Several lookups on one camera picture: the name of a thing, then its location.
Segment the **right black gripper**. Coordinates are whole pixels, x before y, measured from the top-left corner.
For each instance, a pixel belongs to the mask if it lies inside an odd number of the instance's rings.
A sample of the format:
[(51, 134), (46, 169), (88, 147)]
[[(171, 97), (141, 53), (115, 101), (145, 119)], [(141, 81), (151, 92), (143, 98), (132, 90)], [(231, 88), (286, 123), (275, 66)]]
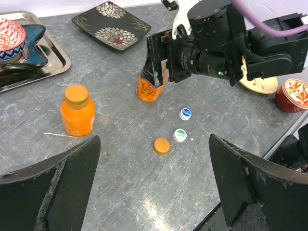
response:
[(161, 62), (166, 61), (169, 71), (169, 82), (181, 82), (192, 75), (192, 70), (183, 67), (180, 63), (180, 51), (184, 48), (193, 47), (193, 36), (185, 33), (181, 38), (172, 38), (171, 30), (158, 32), (147, 37), (147, 54), (141, 77), (149, 81), (152, 86), (160, 87), (163, 83), (163, 71)]

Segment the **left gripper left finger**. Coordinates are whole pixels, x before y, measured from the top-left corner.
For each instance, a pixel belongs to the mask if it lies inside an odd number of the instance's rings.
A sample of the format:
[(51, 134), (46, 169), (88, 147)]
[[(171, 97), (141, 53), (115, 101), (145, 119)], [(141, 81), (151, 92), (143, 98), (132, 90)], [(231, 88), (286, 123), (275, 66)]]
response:
[(2, 231), (82, 229), (101, 152), (94, 136), (68, 151), (0, 177)]

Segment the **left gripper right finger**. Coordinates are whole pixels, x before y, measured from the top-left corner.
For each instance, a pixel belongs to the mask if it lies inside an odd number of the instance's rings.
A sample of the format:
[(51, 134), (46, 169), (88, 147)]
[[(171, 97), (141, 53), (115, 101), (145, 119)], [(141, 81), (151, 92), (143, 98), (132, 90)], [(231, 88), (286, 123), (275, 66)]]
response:
[(308, 176), (211, 134), (209, 151), (227, 227), (234, 231), (306, 231)]

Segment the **orange juice bottle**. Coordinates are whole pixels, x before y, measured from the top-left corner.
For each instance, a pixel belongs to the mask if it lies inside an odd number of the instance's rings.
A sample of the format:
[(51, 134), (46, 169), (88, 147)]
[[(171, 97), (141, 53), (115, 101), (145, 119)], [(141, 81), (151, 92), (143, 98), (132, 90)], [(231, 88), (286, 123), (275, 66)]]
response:
[(60, 106), (64, 129), (75, 137), (92, 132), (96, 108), (86, 87), (80, 84), (68, 86)]
[(146, 103), (152, 103), (158, 98), (162, 88), (163, 86), (155, 87), (140, 75), (136, 86), (136, 96)]

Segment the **blue white bottle cap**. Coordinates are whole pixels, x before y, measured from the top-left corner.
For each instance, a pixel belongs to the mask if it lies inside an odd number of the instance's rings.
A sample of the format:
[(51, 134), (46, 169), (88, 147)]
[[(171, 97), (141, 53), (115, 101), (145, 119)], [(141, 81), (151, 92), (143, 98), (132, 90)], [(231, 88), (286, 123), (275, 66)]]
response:
[(179, 117), (184, 121), (189, 120), (191, 116), (192, 112), (188, 108), (182, 108), (179, 112)]

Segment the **green white bottle cap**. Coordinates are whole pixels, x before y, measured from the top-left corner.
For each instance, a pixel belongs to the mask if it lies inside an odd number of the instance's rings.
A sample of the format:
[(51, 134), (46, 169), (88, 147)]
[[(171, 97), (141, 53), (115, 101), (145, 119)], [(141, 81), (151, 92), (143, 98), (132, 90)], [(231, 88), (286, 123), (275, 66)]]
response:
[(177, 129), (173, 133), (176, 142), (184, 142), (187, 139), (187, 133), (183, 129)]

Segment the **orange bottle cap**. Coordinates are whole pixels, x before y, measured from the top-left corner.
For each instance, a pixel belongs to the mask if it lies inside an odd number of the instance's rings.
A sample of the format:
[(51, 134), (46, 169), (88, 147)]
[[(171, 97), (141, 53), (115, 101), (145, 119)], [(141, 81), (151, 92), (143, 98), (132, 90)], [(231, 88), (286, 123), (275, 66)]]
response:
[(153, 142), (153, 150), (157, 154), (166, 154), (170, 149), (169, 141), (164, 137), (159, 137)]

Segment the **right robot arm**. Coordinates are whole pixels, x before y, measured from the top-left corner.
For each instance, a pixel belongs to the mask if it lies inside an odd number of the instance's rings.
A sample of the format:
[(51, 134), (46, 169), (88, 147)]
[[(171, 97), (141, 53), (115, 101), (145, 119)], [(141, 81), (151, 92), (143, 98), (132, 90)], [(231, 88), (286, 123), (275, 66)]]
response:
[(177, 11), (173, 27), (147, 38), (147, 57), (141, 78), (152, 86), (191, 75), (225, 79), (234, 86), (300, 73), (308, 66), (306, 15), (294, 13), (259, 21), (240, 0), (165, 0)]

